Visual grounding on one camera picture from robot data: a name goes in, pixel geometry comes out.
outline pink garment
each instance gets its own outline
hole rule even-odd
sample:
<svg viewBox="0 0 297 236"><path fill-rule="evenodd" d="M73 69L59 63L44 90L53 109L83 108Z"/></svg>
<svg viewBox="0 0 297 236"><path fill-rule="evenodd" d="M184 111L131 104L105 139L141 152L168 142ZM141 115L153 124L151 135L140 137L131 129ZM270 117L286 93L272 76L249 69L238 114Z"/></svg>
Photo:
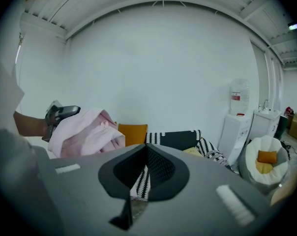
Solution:
<svg viewBox="0 0 297 236"><path fill-rule="evenodd" d="M75 157L125 147L125 137L102 109L81 109L60 122L48 150L56 157Z"/></svg>

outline white cabinet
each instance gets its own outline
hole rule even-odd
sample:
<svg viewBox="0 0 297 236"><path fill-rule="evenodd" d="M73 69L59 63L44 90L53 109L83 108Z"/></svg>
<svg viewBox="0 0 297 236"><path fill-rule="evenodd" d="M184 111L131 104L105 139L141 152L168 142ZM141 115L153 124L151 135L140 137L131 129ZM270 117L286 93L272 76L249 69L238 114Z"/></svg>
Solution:
<svg viewBox="0 0 297 236"><path fill-rule="evenodd" d="M252 126L246 144L256 137L263 137L265 135L274 137L279 121L280 114L262 114L258 112L258 110L255 110Z"/></svg>
<svg viewBox="0 0 297 236"><path fill-rule="evenodd" d="M223 134L218 150L233 165L246 141L251 125L251 118L226 115Z"/></svg>

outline white ceiling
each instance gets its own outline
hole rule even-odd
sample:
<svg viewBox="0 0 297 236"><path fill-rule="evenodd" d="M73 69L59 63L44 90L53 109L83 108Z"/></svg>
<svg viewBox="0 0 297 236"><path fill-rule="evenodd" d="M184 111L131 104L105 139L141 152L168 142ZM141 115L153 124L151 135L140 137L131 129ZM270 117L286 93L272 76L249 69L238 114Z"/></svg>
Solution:
<svg viewBox="0 0 297 236"><path fill-rule="evenodd" d="M109 12L144 2L190 2L221 11L258 34L285 67L297 65L297 30L290 32L292 19L278 0L29 0L25 23L45 25L65 39Z"/></svg>

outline ceiling light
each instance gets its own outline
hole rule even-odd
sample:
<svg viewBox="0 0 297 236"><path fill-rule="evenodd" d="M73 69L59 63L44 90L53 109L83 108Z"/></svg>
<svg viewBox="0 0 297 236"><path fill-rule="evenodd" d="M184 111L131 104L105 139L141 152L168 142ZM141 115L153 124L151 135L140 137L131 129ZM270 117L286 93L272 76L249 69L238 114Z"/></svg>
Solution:
<svg viewBox="0 0 297 236"><path fill-rule="evenodd" d="M295 29L297 29L297 24L296 23L290 23L290 24L288 24L288 27L289 27L290 30L295 30Z"/></svg>

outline white sleeve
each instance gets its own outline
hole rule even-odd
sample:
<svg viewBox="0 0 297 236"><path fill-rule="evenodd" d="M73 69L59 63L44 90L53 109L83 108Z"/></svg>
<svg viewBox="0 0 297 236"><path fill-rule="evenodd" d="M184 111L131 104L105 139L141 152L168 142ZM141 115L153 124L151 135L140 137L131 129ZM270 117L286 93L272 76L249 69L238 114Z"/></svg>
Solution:
<svg viewBox="0 0 297 236"><path fill-rule="evenodd" d="M23 91L12 76L17 55L20 18L26 0L14 0L0 20L0 128L17 132L13 114L18 107Z"/></svg>

